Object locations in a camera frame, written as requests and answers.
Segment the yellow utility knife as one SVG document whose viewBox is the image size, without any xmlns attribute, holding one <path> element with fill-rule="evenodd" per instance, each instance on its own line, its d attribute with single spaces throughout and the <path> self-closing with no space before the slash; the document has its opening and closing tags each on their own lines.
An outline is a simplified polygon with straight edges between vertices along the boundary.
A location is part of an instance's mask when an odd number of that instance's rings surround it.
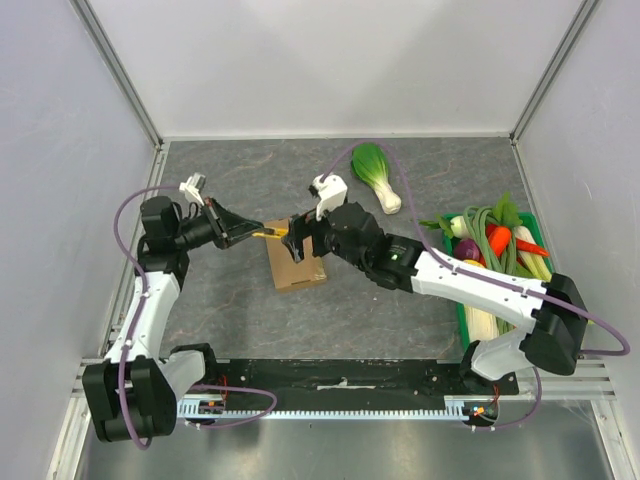
<svg viewBox="0 0 640 480">
<path fill-rule="evenodd" d="M 281 239 L 288 234 L 287 228 L 272 228 L 267 227 L 260 231 L 255 231 L 252 233 L 254 237 L 260 238 L 270 238 L 270 239 Z"/>
</svg>

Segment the brown cardboard express box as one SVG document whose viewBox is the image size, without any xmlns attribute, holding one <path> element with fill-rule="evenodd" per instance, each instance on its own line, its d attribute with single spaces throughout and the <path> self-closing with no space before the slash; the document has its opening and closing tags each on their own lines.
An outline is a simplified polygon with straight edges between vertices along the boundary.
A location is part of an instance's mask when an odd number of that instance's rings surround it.
<svg viewBox="0 0 640 480">
<path fill-rule="evenodd" d="M 310 238 L 304 240 L 304 260 L 295 263 L 280 239 L 267 238 L 266 247 L 274 286 L 279 293 L 316 287 L 327 281 L 323 259 L 312 256 Z"/>
</svg>

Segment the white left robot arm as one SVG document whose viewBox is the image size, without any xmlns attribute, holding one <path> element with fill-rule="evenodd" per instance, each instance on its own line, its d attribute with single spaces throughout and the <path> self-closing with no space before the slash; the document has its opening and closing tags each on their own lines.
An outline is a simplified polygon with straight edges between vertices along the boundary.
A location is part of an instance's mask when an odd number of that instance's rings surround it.
<svg viewBox="0 0 640 480">
<path fill-rule="evenodd" d="M 131 440 L 145 449 L 153 438 L 173 432 L 178 402 L 188 391 L 211 392 L 221 378 L 207 343 L 176 347 L 168 358 L 160 355 L 190 251 L 209 243 L 228 249 L 264 225 L 212 198 L 191 218 L 168 196 L 144 201 L 140 213 L 143 234 L 131 256 L 136 278 L 122 331 L 104 359 L 85 369 L 82 385 L 98 439 Z"/>
</svg>

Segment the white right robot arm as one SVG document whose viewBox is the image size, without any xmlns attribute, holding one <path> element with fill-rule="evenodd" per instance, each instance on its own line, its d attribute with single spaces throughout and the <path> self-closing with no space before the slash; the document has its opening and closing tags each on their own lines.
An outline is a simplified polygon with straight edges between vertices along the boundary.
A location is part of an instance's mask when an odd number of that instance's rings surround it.
<svg viewBox="0 0 640 480">
<path fill-rule="evenodd" d="M 511 324 L 509 332 L 467 348 L 457 377 L 469 393 L 481 393 L 493 381 L 529 367 L 561 376 L 576 369 L 586 311 L 575 283 L 564 275 L 543 282 L 472 266 L 384 232 L 357 202 L 291 217 L 281 242 L 296 263 L 305 257 L 306 239 L 314 256 L 334 254 L 380 287 L 446 298 Z"/>
</svg>

